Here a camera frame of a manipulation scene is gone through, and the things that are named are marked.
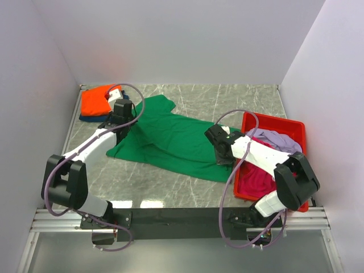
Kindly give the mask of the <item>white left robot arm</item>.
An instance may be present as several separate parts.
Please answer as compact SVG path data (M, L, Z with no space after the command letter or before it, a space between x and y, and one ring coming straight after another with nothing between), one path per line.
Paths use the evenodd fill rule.
M87 167L125 139L136 122L133 108L130 100L117 99L113 111L83 144L62 156L48 158L41 191L46 204L91 214L102 229L114 223L111 202L89 192Z

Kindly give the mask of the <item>lavender t shirt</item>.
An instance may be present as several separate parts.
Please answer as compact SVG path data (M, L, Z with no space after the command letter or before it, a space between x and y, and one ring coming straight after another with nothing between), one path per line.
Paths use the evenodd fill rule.
M257 129L255 131L254 129L251 129L250 131L246 132L246 135L267 143L278 151L287 152L289 154L303 151L301 145L299 145L298 142L294 141L288 135L279 134L276 131L266 129Z

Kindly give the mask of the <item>magenta t shirt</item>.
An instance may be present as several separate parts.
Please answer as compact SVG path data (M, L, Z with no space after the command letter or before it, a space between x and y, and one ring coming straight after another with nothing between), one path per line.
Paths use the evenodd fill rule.
M248 201L256 201L276 190L272 176L249 162L243 162L238 177L234 181L234 196Z

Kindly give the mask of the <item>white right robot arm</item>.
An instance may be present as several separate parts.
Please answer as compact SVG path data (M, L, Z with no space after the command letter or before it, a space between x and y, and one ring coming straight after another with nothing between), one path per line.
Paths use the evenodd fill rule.
M279 211L297 211L320 189L308 159L301 152L274 150L240 131L228 134L220 125L207 129L205 136L223 160L251 163L274 179L276 190L261 197L249 214L254 226L264 226Z

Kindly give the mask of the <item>aluminium frame rail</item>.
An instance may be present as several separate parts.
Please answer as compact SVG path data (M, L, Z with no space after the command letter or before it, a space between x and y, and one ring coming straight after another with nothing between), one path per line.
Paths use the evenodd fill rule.
M31 261L41 233L65 233L79 231L80 216L68 211L55 217L46 209L37 209L25 244L17 273L29 272Z

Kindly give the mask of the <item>red plastic bin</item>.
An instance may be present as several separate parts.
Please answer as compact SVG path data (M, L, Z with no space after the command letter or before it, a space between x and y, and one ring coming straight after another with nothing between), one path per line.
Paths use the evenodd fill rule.
M305 137L305 126L302 122L293 121L290 119L278 118L264 114L256 114L259 121L259 128L276 131L279 134L286 134L294 141L298 142L302 147L302 153L307 153L307 144Z

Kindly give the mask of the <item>folded orange t shirt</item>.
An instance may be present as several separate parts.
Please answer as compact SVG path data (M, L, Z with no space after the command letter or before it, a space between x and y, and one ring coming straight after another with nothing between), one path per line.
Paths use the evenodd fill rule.
M107 115L111 111L107 91L113 85L103 85L88 89L81 95L81 115L87 117Z

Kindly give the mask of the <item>folded navy blue t shirt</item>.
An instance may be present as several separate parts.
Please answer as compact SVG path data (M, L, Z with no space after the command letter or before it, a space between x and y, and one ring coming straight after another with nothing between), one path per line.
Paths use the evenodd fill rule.
M123 98L128 99L128 95L125 95L125 92L122 90ZM101 115L101 116L93 116L93 117L87 117L81 115L81 107L80 107L80 116L79 120L84 122L103 122L107 118L107 116L110 114L110 112L107 115Z

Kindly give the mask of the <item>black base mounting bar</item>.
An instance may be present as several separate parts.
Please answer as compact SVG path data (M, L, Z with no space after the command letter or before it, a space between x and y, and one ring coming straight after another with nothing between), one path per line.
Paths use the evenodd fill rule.
M114 209L113 235L117 242L148 239L220 238L218 208L127 208ZM222 228L226 238L247 240L247 229L264 229L274 216L264 218L248 207L222 209Z

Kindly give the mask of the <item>green t shirt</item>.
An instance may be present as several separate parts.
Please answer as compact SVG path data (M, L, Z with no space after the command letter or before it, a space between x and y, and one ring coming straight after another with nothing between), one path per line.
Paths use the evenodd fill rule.
M106 155L198 179L226 182L233 167L216 163L214 148L205 136L214 122L174 114L175 106L164 95L137 104L136 113L142 116Z

